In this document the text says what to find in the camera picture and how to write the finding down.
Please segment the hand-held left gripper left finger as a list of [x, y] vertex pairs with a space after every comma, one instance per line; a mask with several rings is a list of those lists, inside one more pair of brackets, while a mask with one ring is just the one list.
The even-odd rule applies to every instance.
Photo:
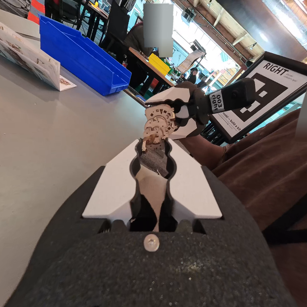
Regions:
[[82, 213], [84, 219], [121, 220], [128, 226], [141, 209], [139, 182], [142, 140], [136, 139], [104, 167]]

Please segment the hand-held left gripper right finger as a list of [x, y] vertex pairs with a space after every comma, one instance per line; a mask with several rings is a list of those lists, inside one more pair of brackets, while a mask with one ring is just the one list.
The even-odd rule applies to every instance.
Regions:
[[168, 178], [159, 216], [159, 231], [175, 231], [182, 220], [220, 219], [222, 212], [206, 179], [204, 167], [173, 140], [165, 141]]

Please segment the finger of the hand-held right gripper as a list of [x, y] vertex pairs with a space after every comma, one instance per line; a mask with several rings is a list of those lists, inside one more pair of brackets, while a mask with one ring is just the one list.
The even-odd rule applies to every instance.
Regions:
[[199, 135], [199, 125], [192, 118], [176, 118], [175, 124], [176, 129], [168, 136], [169, 139], [178, 140]]
[[188, 88], [171, 87], [145, 101], [146, 106], [168, 105], [181, 107], [189, 103], [192, 94]]

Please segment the wooden gear model assembly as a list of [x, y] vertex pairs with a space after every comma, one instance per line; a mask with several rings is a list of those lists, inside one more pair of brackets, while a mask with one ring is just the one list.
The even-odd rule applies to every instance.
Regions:
[[142, 152], [165, 148], [167, 138], [178, 129], [174, 108], [162, 104], [145, 110], [147, 122], [144, 126]]

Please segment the yellow plastic bin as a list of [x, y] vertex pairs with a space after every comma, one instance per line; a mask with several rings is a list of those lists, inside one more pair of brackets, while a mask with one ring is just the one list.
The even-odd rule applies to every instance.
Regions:
[[171, 68], [154, 53], [151, 53], [148, 58], [149, 63], [156, 68], [163, 76], [166, 76]]

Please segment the paper flip chart stand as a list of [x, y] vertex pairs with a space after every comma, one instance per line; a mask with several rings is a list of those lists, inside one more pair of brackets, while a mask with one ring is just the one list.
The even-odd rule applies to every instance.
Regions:
[[188, 71], [195, 61], [197, 61], [199, 58], [203, 59], [206, 55], [206, 50], [201, 46], [201, 44], [197, 41], [194, 40], [193, 44], [190, 47], [193, 52], [190, 53], [186, 59], [177, 67], [177, 71], [180, 73], [185, 73]]

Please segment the wooden workbench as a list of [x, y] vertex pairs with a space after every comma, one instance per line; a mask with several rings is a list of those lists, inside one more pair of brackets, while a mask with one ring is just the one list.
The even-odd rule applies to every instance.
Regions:
[[149, 89], [152, 81], [154, 79], [158, 80], [157, 85], [153, 89], [153, 95], [159, 93], [162, 89], [166, 90], [170, 87], [175, 86], [170, 80], [168, 80], [160, 71], [158, 71], [148, 60], [142, 56], [138, 51], [129, 47], [129, 53], [131, 53], [136, 59], [137, 62], [142, 66], [146, 71], [148, 77], [145, 80], [143, 86], [140, 88], [139, 94], [144, 96]]

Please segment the black framed tag sign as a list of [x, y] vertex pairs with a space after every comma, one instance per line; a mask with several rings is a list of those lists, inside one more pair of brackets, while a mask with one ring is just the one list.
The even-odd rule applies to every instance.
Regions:
[[210, 116], [225, 142], [232, 144], [306, 92], [306, 63], [271, 52], [263, 54], [240, 77], [255, 81], [255, 102]]

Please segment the black office chair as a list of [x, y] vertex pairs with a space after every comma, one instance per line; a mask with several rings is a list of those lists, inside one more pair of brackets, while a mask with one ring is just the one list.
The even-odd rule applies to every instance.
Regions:
[[107, 53], [117, 55], [127, 37], [129, 19], [127, 10], [119, 5], [119, 1], [112, 1], [109, 17], [103, 27], [98, 46]]

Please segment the blue plastic bin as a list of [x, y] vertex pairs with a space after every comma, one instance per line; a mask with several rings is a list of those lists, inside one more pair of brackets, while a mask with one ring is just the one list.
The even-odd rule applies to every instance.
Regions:
[[40, 48], [102, 96], [128, 88], [131, 72], [81, 32], [39, 14]]

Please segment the white instruction booklet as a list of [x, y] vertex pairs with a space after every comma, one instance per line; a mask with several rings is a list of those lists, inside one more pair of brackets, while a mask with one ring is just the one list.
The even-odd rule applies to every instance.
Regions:
[[0, 55], [58, 91], [76, 87], [74, 83], [60, 75], [59, 61], [50, 57], [3, 23], [0, 23]]

